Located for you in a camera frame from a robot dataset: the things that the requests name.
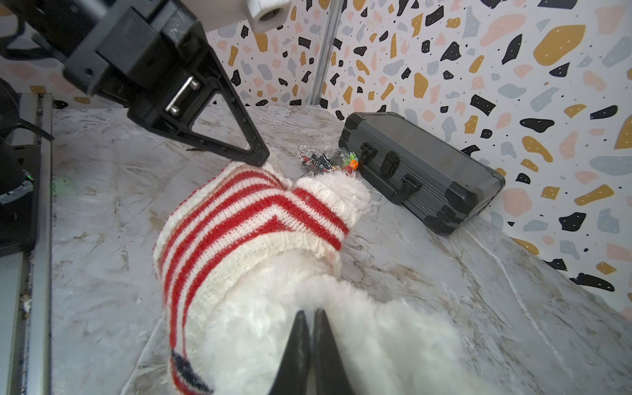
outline marble surface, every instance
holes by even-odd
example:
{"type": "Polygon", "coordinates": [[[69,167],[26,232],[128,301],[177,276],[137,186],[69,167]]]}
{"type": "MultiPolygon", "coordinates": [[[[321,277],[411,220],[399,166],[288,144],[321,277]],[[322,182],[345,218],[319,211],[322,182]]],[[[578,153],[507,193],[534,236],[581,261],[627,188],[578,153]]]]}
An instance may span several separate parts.
{"type": "MultiPolygon", "coordinates": [[[[299,144],[333,147],[319,107],[248,107],[286,176],[299,144]]],[[[238,143],[225,107],[197,131],[238,143]]],[[[147,133],[125,110],[54,115],[52,384],[55,395],[168,393],[151,251],[168,214],[227,160],[147,133]]],[[[343,248],[343,277],[461,329],[467,364],[511,394],[629,394],[632,324],[479,218],[436,236],[372,188],[343,248]]]]}

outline knitted sweater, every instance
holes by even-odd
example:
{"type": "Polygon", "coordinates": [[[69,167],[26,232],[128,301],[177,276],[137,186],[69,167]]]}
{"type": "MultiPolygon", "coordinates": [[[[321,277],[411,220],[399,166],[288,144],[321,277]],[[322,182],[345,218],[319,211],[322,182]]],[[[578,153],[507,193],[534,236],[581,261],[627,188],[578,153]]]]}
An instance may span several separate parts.
{"type": "Polygon", "coordinates": [[[271,165],[229,164],[169,217],[154,248],[178,394],[212,393],[195,372],[205,323],[239,278],[283,251],[312,252],[339,275],[342,242],[360,213],[318,178],[296,183],[271,165]]]}

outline terrazzo pattern wallpaper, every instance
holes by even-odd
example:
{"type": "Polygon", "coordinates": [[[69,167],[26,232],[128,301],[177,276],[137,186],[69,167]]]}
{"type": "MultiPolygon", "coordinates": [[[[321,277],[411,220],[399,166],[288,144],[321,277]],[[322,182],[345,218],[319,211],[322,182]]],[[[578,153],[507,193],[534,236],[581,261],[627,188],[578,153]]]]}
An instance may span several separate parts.
{"type": "Polygon", "coordinates": [[[320,104],[497,169],[481,215],[632,320],[631,21],[622,0],[349,0],[320,104]]]}
{"type": "MultiPolygon", "coordinates": [[[[287,22],[267,33],[255,35],[243,21],[207,34],[244,104],[305,103],[312,89],[329,3],[295,0],[287,22]]],[[[0,5],[0,36],[12,34],[15,27],[15,15],[0,5]]],[[[32,34],[27,26],[13,47],[33,47],[32,34]]],[[[68,108],[121,107],[98,96],[86,97],[61,76],[61,70],[62,65],[55,59],[16,62],[0,58],[0,77],[17,92],[52,93],[68,108]]]]}
{"type": "Polygon", "coordinates": [[[308,100],[330,0],[295,0],[288,20],[263,34],[246,21],[207,33],[246,106],[300,106],[308,100]]]}

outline black case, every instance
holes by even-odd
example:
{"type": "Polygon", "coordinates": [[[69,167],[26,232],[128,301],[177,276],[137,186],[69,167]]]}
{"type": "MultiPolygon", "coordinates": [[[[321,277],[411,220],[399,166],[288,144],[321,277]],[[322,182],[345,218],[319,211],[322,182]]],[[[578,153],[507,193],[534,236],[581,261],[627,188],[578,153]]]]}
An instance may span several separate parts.
{"type": "Polygon", "coordinates": [[[396,112],[354,112],[338,144],[357,154],[371,185],[437,234],[451,234],[505,185],[496,170],[396,112]]]}

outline white plush toy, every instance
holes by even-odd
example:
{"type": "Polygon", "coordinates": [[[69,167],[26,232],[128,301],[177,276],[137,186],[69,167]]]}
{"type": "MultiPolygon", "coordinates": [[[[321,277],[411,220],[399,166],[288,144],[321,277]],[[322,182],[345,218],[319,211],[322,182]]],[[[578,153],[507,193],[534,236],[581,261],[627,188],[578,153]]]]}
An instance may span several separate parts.
{"type": "Polygon", "coordinates": [[[339,279],[370,194],[344,173],[295,183],[233,162],[171,214],[154,250],[175,391],[267,395],[295,315],[326,311],[356,395],[493,394],[451,322],[339,279]]]}

